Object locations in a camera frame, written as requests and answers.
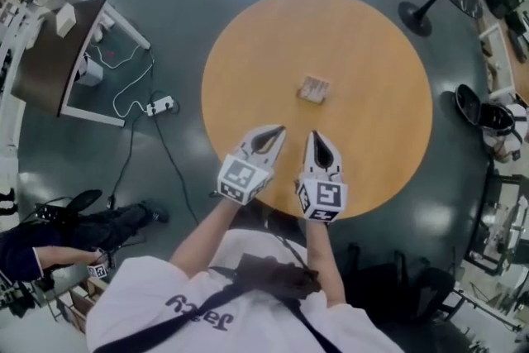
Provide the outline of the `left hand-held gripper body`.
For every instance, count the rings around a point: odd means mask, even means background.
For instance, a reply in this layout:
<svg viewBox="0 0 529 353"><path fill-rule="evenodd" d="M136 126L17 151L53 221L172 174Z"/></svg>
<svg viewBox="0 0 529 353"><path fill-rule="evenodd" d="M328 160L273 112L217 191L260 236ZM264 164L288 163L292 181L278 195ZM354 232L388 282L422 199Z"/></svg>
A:
<svg viewBox="0 0 529 353"><path fill-rule="evenodd" d="M274 177L271 147L253 150L239 145L224 159L217 176L217 192L240 205L246 205L267 188Z"/></svg>

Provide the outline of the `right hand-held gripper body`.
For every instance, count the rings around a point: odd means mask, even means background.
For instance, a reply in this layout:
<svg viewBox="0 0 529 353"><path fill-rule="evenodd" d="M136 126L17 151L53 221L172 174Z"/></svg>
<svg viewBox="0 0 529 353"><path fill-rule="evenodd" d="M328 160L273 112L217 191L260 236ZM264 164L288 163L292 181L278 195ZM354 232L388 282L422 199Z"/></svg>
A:
<svg viewBox="0 0 529 353"><path fill-rule="evenodd" d="M309 174L298 182L297 196L305 220L332 223L345 211L348 185L342 173Z"/></svg>

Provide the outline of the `small wooden block piece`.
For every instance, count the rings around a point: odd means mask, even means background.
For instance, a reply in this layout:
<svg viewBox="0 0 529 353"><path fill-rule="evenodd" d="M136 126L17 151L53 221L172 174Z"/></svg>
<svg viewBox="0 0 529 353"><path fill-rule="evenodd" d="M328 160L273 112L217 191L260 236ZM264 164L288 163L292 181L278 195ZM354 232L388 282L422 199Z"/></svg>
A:
<svg viewBox="0 0 529 353"><path fill-rule="evenodd" d="M301 87L297 91L297 97L304 101L321 105L326 99L326 88Z"/></svg>
<svg viewBox="0 0 529 353"><path fill-rule="evenodd" d="M304 80L303 80L303 83L302 83L301 87L326 88L326 95L327 95L327 92L328 92L329 88L331 87L331 84L328 81L326 81L326 80L306 75L304 77Z"/></svg>

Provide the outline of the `person's left forearm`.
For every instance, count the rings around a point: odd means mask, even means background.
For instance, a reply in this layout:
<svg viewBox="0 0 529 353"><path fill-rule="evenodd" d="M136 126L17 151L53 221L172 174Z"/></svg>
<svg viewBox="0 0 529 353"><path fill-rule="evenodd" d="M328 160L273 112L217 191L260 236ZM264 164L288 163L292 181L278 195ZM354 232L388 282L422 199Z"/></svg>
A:
<svg viewBox="0 0 529 353"><path fill-rule="evenodd" d="M190 279L205 271L240 207L239 203L222 199L180 243L170 258L170 264L183 271Z"/></svg>

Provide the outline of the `person's right forearm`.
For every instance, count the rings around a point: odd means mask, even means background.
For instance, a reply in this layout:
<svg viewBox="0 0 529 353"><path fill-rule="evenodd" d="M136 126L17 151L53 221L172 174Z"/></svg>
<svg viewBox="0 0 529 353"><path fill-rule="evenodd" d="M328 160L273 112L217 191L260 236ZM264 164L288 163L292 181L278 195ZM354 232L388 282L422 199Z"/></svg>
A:
<svg viewBox="0 0 529 353"><path fill-rule="evenodd" d="M318 272L318 282L329 308L346 303L344 284L324 222L306 221L307 265Z"/></svg>

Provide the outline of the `white power strip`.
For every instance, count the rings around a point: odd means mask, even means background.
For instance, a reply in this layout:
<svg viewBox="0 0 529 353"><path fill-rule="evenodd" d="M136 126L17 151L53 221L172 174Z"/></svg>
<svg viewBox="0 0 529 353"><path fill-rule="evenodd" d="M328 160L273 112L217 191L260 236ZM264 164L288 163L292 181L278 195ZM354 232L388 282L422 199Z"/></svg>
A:
<svg viewBox="0 0 529 353"><path fill-rule="evenodd" d="M149 117L153 117L163 112L167 112L173 107L174 99L171 96L165 96L147 103L146 113Z"/></svg>

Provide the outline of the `round wooden table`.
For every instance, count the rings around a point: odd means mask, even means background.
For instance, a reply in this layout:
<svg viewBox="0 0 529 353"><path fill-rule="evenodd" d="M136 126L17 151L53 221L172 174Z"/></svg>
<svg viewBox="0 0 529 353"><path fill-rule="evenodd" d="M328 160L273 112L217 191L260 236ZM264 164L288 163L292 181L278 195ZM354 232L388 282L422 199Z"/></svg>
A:
<svg viewBox="0 0 529 353"><path fill-rule="evenodd" d="M306 75L331 84L321 105L297 97ZM427 74L408 38L360 0L260 0L214 43L203 72L203 120L220 158L251 129L287 130L260 200L301 214L294 192L310 131L340 151L346 217L383 205L416 173L431 136Z"/></svg>

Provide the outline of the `black office chair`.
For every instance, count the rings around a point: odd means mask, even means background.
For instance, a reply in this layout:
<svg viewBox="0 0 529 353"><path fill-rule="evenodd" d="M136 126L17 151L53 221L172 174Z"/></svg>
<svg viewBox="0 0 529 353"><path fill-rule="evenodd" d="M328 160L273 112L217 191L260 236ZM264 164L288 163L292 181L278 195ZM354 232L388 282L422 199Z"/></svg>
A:
<svg viewBox="0 0 529 353"><path fill-rule="evenodd" d="M415 277L407 269L406 256L396 250L388 263L360 268L361 249L347 247L348 260L342 276L346 301L364 310L377 326L395 323L428 322L455 287L454 275L430 266L423 258Z"/></svg>

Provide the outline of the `black oval case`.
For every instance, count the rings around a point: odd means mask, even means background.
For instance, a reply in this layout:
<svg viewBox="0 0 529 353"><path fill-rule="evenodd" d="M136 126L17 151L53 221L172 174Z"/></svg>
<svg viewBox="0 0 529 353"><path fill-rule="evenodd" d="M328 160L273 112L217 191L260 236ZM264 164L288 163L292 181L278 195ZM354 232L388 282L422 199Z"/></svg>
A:
<svg viewBox="0 0 529 353"><path fill-rule="evenodd" d="M460 115L471 125L479 124L481 101L474 90L466 84L460 84L454 91L455 105Z"/></svg>

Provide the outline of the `person's white t-shirt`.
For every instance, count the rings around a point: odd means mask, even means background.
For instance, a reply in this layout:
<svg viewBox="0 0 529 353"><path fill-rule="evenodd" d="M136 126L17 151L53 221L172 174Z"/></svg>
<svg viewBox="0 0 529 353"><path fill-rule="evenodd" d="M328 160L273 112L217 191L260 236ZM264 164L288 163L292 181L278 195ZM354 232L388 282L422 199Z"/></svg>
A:
<svg viewBox="0 0 529 353"><path fill-rule="evenodd" d="M211 266L235 269L243 254L293 263L292 251L270 233L233 229ZM229 281L213 269L189 278L153 256L123 261L86 322L88 349L199 308ZM301 303L308 321L341 353L403 353L366 312L349 304L328 307L323 292ZM278 300L253 291L194 318L150 353L324 353L309 330Z"/></svg>

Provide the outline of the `white waste bin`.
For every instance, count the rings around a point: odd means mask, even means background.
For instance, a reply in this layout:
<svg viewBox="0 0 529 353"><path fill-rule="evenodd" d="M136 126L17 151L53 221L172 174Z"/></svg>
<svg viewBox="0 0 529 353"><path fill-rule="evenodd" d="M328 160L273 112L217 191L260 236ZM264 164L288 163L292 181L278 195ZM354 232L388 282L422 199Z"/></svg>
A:
<svg viewBox="0 0 529 353"><path fill-rule="evenodd" d="M102 66L85 55L78 67L75 82L88 87L94 87L103 80Z"/></svg>

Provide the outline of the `white-framed wooden table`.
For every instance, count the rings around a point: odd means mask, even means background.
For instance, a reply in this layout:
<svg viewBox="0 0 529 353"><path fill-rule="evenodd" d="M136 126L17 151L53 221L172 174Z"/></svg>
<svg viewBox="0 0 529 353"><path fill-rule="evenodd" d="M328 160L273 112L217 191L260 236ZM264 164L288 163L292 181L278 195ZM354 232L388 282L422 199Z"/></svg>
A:
<svg viewBox="0 0 529 353"><path fill-rule="evenodd" d="M518 40L524 63L517 58L516 51L508 37L508 27L495 18L478 20L479 40L490 53L485 57L486 70L492 75L489 98L506 103L519 99L529 106L529 32Z"/></svg>

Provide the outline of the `dark desk with white legs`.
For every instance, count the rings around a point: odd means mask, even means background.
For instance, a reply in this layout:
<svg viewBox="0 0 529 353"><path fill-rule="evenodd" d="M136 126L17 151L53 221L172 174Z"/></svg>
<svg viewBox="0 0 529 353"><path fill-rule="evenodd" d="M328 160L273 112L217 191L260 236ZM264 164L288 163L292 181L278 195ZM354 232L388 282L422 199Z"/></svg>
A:
<svg viewBox="0 0 529 353"><path fill-rule="evenodd" d="M83 55L103 14L113 21L137 45L148 50L150 42L108 3L85 0L73 4L76 23L66 36L57 34L57 9L45 11L34 45L24 51L14 74L11 94L29 105L55 114L91 122L123 127L125 121L69 105L69 95Z"/></svg>

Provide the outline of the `black metal frame rack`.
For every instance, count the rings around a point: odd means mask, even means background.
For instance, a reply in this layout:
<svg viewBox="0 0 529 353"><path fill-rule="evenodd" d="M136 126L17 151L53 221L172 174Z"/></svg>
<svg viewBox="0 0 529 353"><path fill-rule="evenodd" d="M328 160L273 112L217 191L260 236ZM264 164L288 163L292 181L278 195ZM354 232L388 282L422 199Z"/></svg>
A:
<svg viewBox="0 0 529 353"><path fill-rule="evenodd" d="M491 276L529 265L529 178L487 177L465 260Z"/></svg>

